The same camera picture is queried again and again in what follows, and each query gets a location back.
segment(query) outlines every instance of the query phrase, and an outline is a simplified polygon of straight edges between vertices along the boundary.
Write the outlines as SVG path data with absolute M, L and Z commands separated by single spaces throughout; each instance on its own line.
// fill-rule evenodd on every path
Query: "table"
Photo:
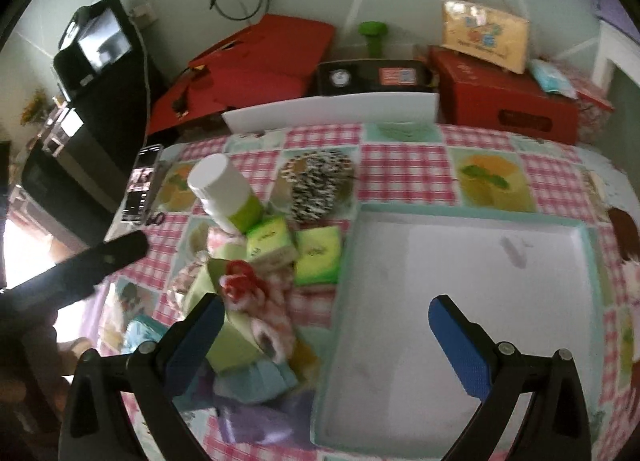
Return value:
M 599 461 L 613 459 L 640 421 L 640 412 L 633 413 L 629 405 L 630 374 L 621 369 L 622 359 L 629 351 L 625 330 L 632 321 L 630 313 L 640 306 L 640 301 L 628 296 L 613 227 L 593 198 L 590 199 L 584 177 L 587 170 L 597 169 L 612 191 L 611 203 L 621 205 L 638 217 L 640 204 L 629 194 L 626 178 L 609 174 L 607 167 L 611 171 L 613 168 L 607 160 L 583 149 L 501 131 L 431 124 L 334 124 L 268 131 L 262 136 L 234 134 L 174 146 L 167 150 L 165 157 L 183 164 L 196 162 L 214 152 L 226 152 L 266 202 L 278 167 L 286 159 L 303 150 L 333 147 L 349 154 L 357 167 L 354 202 L 340 208 L 328 221 L 340 225 L 344 231 L 353 217 L 356 200 L 474 206 L 474 196 L 464 190 L 459 171 L 462 165 L 478 160 L 478 156 L 483 164 L 493 164 L 487 167 L 507 170 L 505 174 L 511 174 L 510 181 L 519 175 L 526 180 L 529 197 L 519 197 L 527 201 L 522 202 L 521 208 L 511 208 L 577 218 L 588 224 L 600 258 L 601 282 L 605 284 L 606 356 L 598 408 L 590 416 L 597 437 L 593 457 Z M 163 290 L 180 265 L 186 263 L 182 255 L 188 225 L 202 217 L 206 214 L 200 203 L 195 202 L 180 212 L 168 213 L 162 225 L 144 228 L 150 243 L 146 258 L 109 279 L 113 281 L 121 276 L 155 293 L 158 300 L 152 316 L 164 324 L 171 325 L 176 315 L 167 304 Z M 114 237 L 124 231 L 123 226 L 114 225 L 108 235 Z M 293 323 L 329 327 L 333 300 L 332 293 L 290 294 L 288 308 Z M 100 352 L 114 354 L 104 345 L 100 346 Z M 640 366 L 640 355 L 633 360 Z M 126 404 L 135 420 L 138 410 L 134 401 L 126 398 Z M 311 461 L 322 455 L 280 447 L 224 444 L 213 412 L 202 412 L 196 419 L 199 424 L 192 428 L 212 459 Z M 495 459 L 502 457 L 503 453 L 494 455 Z

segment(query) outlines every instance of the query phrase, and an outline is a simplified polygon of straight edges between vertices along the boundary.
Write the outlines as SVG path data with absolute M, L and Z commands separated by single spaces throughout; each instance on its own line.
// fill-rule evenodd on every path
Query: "wooden bag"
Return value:
M 524 72 L 529 41 L 527 19 L 473 0 L 442 0 L 442 20 L 444 48 L 516 73 Z

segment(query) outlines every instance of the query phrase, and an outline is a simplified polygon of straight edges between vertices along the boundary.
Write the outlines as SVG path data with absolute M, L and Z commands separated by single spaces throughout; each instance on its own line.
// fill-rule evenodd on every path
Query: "tray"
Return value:
M 572 351 L 588 409 L 604 331 L 588 229 L 578 220 L 459 207 L 363 204 L 342 258 L 330 354 L 314 404 L 318 446 L 382 457 L 442 457 L 478 407 L 427 319 L 449 295 L 496 342 Z M 529 401 L 520 397 L 498 447 Z

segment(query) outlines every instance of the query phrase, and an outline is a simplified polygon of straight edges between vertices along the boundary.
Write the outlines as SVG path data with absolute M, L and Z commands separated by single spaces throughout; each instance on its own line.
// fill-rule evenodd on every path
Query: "soap box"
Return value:
M 337 226 L 311 228 L 296 233 L 300 258 L 296 285 L 335 284 L 340 274 L 342 233 Z
M 279 269 L 298 258 L 283 216 L 267 219 L 247 232 L 246 257 L 258 273 Z

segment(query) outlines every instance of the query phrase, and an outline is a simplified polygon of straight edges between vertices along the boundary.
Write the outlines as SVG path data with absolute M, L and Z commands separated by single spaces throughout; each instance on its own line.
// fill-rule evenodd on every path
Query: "green plastic object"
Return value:
M 369 58 L 382 58 L 382 39 L 388 33 L 386 24 L 380 21 L 361 22 L 358 33 L 367 39 Z

